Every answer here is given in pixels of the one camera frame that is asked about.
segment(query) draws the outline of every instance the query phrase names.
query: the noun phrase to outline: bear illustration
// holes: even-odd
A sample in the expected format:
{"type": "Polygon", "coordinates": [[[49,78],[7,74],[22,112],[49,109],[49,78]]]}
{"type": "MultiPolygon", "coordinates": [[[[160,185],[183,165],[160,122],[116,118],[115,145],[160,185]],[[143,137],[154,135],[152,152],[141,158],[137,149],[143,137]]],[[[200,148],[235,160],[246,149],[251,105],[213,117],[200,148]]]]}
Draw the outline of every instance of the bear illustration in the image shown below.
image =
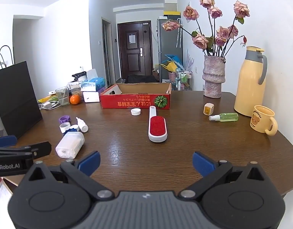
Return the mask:
{"type": "Polygon", "coordinates": [[[260,118],[257,117],[256,115],[252,115],[251,121],[254,125],[257,125],[258,122],[260,121],[260,118]]]}

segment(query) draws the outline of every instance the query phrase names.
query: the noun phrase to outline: orange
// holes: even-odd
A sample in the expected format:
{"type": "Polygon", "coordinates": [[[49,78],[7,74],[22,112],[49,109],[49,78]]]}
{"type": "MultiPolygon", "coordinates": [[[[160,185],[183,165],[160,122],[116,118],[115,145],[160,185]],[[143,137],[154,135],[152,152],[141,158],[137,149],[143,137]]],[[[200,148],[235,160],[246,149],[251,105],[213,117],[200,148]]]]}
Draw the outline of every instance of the orange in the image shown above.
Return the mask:
{"type": "Polygon", "coordinates": [[[81,100],[81,97],[80,97],[79,95],[72,95],[72,96],[70,97],[70,103],[71,103],[72,105],[77,105],[77,104],[79,104],[79,103],[80,103],[80,100],[81,100]]]}

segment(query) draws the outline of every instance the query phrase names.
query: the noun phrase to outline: yellow item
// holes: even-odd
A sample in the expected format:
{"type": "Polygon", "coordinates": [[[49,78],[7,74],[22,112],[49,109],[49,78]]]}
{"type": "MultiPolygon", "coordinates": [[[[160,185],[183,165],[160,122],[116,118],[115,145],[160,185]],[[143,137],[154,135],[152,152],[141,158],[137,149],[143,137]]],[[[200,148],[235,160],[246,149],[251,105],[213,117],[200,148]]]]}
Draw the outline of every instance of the yellow item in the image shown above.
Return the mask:
{"type": "Polygon", "coordinates": [[[175,72],[177,66],[173,61],[168,61],[168,65],[160,64],[162,67],[164,67],[169,72],[175,72]]]}
{"type": "Polygon", "coordinates": [[[205,115],[212,115],[214,110],[214,104],[212,103],[206,103],[204,106],[204,114],[205,115]]]}
{"type": "Polygon", "coordinates": [[[274,119],[274,116],[275,113],[271,109],[265,106],[256,105],[252,113],[250,126],[258,132],[273,136],[278,131],[278,123],[274,119]]]}
{"type": "Polygon", "coordinates": [[[44,98],[42,98],[42,99],[39,99],[39,102],[44,103],[44,102],[48,101],[51,97],[53,97],[53,96],[55,96],[55,95],[56,95],[56,94],[48,95],[48,96],[46,96],[46,97],[44,97],[44,98]]]}
{"type": "Polygon", "coordinates": [[[164,11],[164,15],[180,15],[178,11],[164,11]]]}
{"type": "Polygon", "coordinates": [[[263,102],[267,70],[267,58],[262,55],[263,51],[258,47],[248,46],[240,70],[234,109],[246,116],[251,116],[254,106],[262,105],[263,102]]]}

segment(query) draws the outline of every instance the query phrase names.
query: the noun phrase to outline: flower vase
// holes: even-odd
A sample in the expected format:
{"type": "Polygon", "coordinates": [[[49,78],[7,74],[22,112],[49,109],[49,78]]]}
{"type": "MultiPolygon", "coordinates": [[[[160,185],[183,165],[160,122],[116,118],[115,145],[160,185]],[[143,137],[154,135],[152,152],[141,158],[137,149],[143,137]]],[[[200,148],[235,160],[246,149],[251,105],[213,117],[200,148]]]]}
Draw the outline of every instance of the flower vase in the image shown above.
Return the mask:
{"type": "Polygon", "coordinates": [[[222,83],[225,83],[225,58],[205,56],[203,79],[205,80],[204,96],[220,98],[222,83]]]}

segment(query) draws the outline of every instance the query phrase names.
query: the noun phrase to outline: purple bottle cap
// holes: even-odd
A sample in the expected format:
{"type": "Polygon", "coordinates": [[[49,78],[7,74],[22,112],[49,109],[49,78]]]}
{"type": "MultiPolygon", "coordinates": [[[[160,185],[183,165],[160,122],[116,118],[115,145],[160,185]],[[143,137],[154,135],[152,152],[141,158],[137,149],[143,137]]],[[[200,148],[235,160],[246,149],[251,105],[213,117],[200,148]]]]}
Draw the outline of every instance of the purple bottle cap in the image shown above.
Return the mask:
{"type": "Polygon", "coordinates": [[[65,122],[70,122],[70,116],[69,115],[64,115],[61,118],[59,118],[60,124],[65,123],[65,122]]]}

